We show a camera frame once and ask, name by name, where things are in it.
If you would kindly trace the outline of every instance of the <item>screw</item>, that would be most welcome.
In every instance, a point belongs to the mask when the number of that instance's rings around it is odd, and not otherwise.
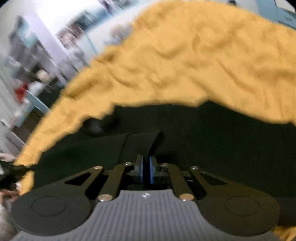
[[[183,193],[179,196],[179,198],[183,201],[191,201],[194,199],[194,196],[190,193]]]
[[[101,194],[98,196],[99,201],[101,202],[108,202],[113,199],[113,197],[110,194]]]

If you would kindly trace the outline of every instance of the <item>wrinkled yellow fabric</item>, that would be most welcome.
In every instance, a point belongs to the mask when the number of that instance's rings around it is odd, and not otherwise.
[[[212,100],[273,123],[292,122],[296,92],[296,31],[251,12],[214,2],[166,1],[145,11],[122,45],[75,77],[31,135],[19,164],[73,133],[82,120],[102,118],[114,104]],[[22,193],[32,186],[32,173]],[[295,229],[276,233],[290,241]]]

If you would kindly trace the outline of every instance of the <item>metal pin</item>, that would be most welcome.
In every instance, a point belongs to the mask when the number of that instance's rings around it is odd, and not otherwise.
[[[110,194],[101,194],[98,196],[98,199],[100,202],[108,202],[113,199],[113,197]]]
[[[191,201],[194,199],[194,196],[190,193],[183,193],[179,196],[179,198],[183,201]]]

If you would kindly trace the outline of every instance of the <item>white logo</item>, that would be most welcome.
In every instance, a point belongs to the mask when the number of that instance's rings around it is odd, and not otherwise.
[[[142,197],[145,198],[145,199],[147,199],[150,196],[151,195],[149,193],[147,193],[147,192],[145,192],[145,193],[142,194]]]

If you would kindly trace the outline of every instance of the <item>ribbed gray surface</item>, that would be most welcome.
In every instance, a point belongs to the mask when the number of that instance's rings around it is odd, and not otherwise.
[[[271,232],[236,237],[211,226],[197,205],[176,198],[172,190],[121,191],[117,199],[97,204],[90,218],[71,232],[41,237],[20,232],[13,241],[278,241]]]

